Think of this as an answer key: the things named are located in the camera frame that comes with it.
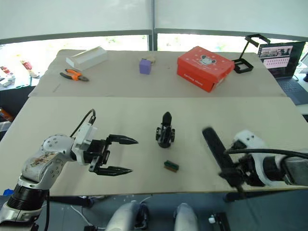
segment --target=purple block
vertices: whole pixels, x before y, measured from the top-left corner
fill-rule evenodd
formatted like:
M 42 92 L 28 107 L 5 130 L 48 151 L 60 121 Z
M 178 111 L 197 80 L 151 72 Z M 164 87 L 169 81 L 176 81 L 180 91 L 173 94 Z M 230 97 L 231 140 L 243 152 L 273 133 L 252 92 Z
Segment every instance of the purple block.
M 139 63 L 139 72 L 140 74 L 149 75 L 151 72 L 151 61 L 146 59 L 141 59 Z

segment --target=white box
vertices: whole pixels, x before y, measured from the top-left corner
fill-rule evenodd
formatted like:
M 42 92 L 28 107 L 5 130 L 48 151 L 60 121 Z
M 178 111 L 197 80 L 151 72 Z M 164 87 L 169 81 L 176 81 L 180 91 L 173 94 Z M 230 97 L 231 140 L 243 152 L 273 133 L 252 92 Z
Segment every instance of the white box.
M 105 60 L 107 60 L 107 51 L 102 47 L 95 47 L 66 58 L 66 62 L 70 66 L 80 71 L 88 69 Z

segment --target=pliers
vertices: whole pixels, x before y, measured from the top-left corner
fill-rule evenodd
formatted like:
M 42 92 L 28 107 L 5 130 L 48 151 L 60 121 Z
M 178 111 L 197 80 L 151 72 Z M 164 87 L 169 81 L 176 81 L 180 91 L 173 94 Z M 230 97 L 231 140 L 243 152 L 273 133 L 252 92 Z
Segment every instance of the pliers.
M 81 80 L 81 81 L 84 81 L 84 82 L 88 82 L 88 78 L 87 77 L 84 77 L 80 72 L 78 71 L 74 71 L 72 69 L 65 69 L 65 71 L 67 73 L 70 73 L 72 75 L 67 75 L 67 74 L 64 74 L 63 72 L 60 73 L 60 75 L 62 75 L 64 78 L 67 78 L 67 79 L 72 79 L 72 80 L 75 80 L 75 81 L 78 81 L 78 80 Z

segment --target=red shoe box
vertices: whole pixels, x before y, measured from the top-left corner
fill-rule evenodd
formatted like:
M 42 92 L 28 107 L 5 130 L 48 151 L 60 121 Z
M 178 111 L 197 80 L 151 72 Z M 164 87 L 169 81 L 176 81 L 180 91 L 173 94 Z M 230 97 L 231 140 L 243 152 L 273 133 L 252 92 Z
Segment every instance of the red shoe box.
M 194 47 L 178 58 L 177 74 L 211 92 L 233 69 L 233 61 L 202 47 Z

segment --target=laptop screen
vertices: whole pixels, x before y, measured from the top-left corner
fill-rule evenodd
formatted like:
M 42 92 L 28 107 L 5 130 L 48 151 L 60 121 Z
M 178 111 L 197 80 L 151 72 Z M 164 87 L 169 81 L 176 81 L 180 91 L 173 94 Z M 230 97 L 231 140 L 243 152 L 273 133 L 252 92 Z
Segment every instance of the laptop screen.
M 305 42 L 261 44 L 258 56 L 275 78 L 292 77 L 304 45 Z

